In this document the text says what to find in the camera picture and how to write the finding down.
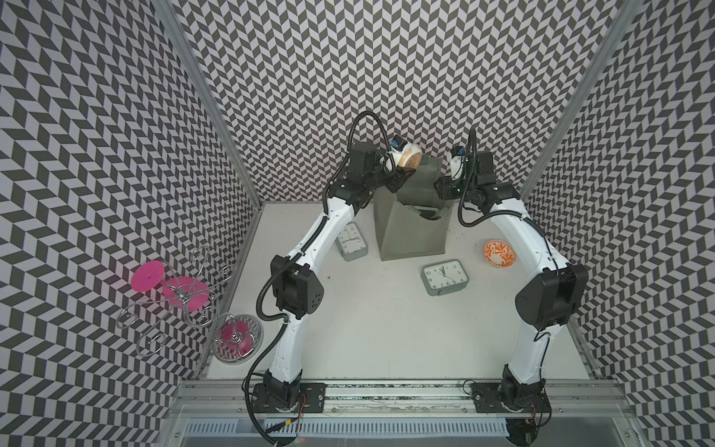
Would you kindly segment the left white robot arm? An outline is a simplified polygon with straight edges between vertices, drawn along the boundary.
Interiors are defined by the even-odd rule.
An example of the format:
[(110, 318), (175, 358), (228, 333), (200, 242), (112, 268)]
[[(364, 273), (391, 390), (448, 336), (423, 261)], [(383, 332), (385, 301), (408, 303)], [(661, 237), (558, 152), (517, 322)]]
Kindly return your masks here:
[(266, 394), (281, 406), (292, 406), (298, 399), (307, 322), (324, 298), (318, 273), (329, 250), (376, 190), (400, 190), (415, 173), (422, 154), (419, 145), (398, 136), (386, 149), (372, 143), (352, 145), (326, 185), (322, 213), (309, 232), (287, 255), (271, 261), (271, 276), (259, 292), (256, 314), (263, 321), (282, 322), (266, 348), (266, 353), (276, 353), (263, 379)]

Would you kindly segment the green rectangular analog clock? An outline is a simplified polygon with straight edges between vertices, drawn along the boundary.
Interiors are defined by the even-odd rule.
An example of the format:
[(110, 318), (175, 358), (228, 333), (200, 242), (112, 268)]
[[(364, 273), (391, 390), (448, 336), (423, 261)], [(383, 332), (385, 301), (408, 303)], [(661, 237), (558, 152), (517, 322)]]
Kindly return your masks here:
[(420, 270), (420, 278), (429, 296), (459, 292), (467, 288), (469, 283), (467, 271), (456, 259), (423, 266)]

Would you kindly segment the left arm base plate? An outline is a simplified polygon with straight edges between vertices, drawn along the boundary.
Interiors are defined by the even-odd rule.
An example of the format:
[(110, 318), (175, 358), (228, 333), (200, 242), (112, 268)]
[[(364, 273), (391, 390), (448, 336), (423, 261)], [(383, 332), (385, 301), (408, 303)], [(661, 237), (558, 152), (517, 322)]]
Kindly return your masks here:
[(255, 413), (322, 413), (326, 402), (327, 385), (320, 382), (292, 386), (268, 387), (257, 384), (249, 404)]

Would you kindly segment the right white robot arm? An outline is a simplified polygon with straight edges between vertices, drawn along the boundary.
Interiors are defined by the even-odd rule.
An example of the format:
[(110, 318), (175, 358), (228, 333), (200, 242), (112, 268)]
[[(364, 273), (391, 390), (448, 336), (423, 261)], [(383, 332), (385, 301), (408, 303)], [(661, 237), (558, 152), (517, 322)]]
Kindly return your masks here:
[(545, 385), (543, 364), (550, 341), (579, 308), (588, 270), (570, 262), (549, 242), (547, 233), (527, 212), (513, 184), (500, 182), (493, 154), (452, 149), (450, 174), (434, 184), (441, 199), (458, 202), (458, 222), (475, 227), (488, 221), (506, 236), (527, 270), (527, 281), (515, 297), (521, 318), (516, 350), (500, 385), (504, 405), (538, 395)]

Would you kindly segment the orange oval cartoon clock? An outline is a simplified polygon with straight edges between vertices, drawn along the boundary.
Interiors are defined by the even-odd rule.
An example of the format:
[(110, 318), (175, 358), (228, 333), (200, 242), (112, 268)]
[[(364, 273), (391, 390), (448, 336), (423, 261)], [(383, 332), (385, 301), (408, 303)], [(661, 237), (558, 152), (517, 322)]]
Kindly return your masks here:
[(417, 169), (423, 156), (422, 148), (416, 143), (406, 143), (402, 149), (390, 148), (387, 151), (387, 171), (396, 168)]

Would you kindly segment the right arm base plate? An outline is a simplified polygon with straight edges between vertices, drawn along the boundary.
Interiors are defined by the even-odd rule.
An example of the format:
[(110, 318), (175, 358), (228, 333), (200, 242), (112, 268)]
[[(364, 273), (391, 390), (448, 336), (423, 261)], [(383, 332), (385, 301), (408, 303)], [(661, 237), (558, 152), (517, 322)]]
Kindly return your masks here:
[(552, 411), (544, 382), (523, 385), (506, 381), (472, 383), (468, 396), (478, 413), (515, 413), (515, 415), (547, 415)]

